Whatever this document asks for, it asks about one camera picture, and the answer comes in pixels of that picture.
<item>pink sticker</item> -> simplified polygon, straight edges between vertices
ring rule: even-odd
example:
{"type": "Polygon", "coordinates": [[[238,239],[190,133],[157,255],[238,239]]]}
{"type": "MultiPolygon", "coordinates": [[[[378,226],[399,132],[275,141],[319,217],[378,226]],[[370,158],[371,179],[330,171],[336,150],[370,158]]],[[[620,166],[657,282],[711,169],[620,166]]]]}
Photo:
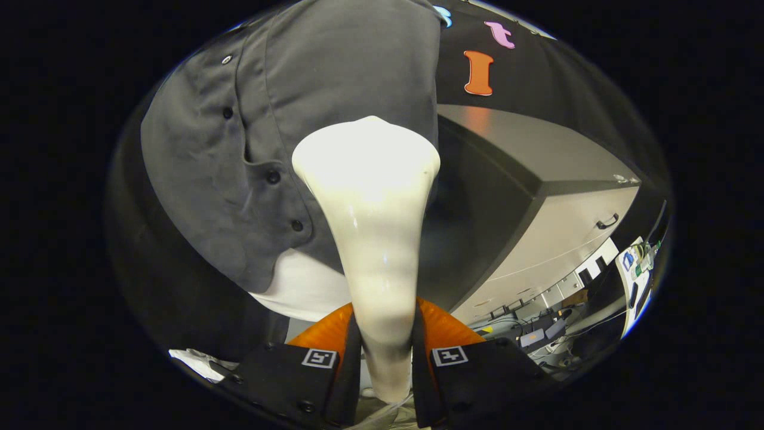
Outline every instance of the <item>pink sticker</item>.
{"type": "Polygon", "coordinates": [[[499,42],[499,45],[508,47],[509,49],[515,48],[515,44],[507,40],[507,36],[511,36],[512,33],[504,30],[504,27],[501,24],[489,21],[485,21],[484,23],[490,27],[490,32],[494,35],[494,39],[499,42]]]}

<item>shirt button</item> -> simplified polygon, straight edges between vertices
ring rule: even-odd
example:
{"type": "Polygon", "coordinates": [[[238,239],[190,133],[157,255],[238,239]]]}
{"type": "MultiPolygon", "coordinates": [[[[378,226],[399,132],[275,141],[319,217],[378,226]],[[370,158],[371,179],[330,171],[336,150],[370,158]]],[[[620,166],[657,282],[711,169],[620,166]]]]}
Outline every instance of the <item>shirt button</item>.
{"type": "Polygon", "coordinates": [[[281,181],[281,175],[275,170],[269,171],[266,181],[268,181],[268,184],[278,184],[281,181]]]}

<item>cabinet handle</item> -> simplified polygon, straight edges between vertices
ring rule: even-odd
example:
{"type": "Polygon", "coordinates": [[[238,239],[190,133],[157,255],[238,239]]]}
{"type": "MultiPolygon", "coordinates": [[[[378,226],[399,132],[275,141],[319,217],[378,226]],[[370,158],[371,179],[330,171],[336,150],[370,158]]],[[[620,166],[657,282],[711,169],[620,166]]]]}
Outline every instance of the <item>cabinet handle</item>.
{"type": "Polygon", "coordinates": [[[597,221],[597,228],[600,229],[600,230],[605,230],[608,227],[614,226],[615,223],[618,222],[618,214],[614,213],[613,214],[613,218],[615,218],[615,220],[612,223],[610,223],[610,224],[605,224],[602,221],[597,221]]]}

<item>white paper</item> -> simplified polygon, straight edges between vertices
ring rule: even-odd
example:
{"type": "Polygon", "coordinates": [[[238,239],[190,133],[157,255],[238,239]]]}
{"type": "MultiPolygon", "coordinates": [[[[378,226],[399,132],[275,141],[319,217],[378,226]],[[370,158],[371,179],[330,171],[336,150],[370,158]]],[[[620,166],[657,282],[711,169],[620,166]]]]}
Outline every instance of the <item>white paper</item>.
{"type": "Polygon", "coordinates": [[[236,366],[238,366],[238,363],[218,360],[217,358],[209,356],[205,353],[201,353],[197,350],[193,350],[191,348],[186,350],[169,350],[168,352],[170,353],[170,357],[174,357],[183,361],[188,367],[191,368],[191,370],[197,372],[199,375],[212,383],[219,383],[225,377],[220,373],[212,370],[212,368],[209,366],[210,361],[214,361],[229,370],[233,370],[236,368],[236,366]]]}

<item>electronic device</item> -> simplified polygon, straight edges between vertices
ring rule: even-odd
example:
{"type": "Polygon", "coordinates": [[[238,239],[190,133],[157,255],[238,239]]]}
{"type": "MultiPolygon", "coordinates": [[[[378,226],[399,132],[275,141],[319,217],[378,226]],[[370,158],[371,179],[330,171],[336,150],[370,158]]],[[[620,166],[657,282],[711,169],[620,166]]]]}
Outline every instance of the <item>electronic device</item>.
{"type": "Polygon", "coordinates": [[[544,329],[540,328],[538,330],[532,331],[525,336],[522,336],[520,338],[520,346],[521,347],[527,347],[529,345],[533,345],[534,343],[538,342],[539,340],[544,338],[544,329]]]}
{"type": "Polygon", "coordinates": [[[565,319],[559,318],[550,328],[546,329],[546,338],[552,339],[554,336],[557,335],[562,329],[565,328],[565,319]]]}

